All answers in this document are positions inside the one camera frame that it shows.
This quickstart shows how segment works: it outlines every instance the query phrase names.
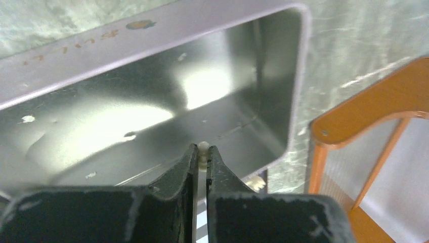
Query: metal sink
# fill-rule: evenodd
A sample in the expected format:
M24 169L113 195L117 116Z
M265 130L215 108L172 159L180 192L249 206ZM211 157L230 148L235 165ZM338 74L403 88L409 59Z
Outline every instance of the metal sink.
M147 184L200 141L240 178L263 170L288 147L307 33L303 5L184 1L0 60L2 196Z

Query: silver metal container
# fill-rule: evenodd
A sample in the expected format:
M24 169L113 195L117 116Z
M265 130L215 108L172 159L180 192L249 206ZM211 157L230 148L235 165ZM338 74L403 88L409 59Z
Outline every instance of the silver metal container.
M200 141L240 178L263 170L288 148L309 18L181 1L0 60L2 196L147 184Z

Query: gray marble surface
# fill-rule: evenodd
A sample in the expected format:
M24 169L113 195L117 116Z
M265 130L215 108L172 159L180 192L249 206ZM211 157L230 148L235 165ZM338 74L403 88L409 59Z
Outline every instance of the gray marble surface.
M171 0L0 2L0 58ZM396 68L429 54L427 0L301 0L312 35L292 150L269 168L270 192L303 192L309 122Z

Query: orange wooden frame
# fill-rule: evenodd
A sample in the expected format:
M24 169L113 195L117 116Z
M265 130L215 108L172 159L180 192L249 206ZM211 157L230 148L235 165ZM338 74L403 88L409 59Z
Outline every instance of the orange wooden frame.
M394 118L402 120L353 208L359 206L410 119L429 119L429 57L412 61L313 121L311 132L316 147L309 193L319 192L329 150L343 148L376 125Z

